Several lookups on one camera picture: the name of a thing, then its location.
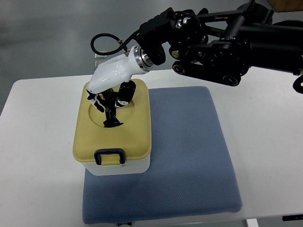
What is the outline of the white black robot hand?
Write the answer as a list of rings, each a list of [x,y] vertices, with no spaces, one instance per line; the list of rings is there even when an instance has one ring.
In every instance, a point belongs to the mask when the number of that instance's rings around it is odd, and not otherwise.
[[[98,97],[100,93],[129,82],[133,75],[149,72],[152,66],[153,62],[144,50],[138,45],[133,46],[128,55],[121,54],[97,67],[87,86],[87,99],[103,113],[105,106]]]

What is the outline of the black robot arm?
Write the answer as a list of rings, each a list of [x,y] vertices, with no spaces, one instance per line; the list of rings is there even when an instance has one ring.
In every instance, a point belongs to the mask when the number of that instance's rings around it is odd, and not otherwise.
[[[303,23],[272,23],[273,11],[255,1],[234,11],[198,14],[168,8],[131,35],[155,65],[165,62],[164,43],[184,76],[237,86],[250,67],[296,75],[293,88],[303,91]]]

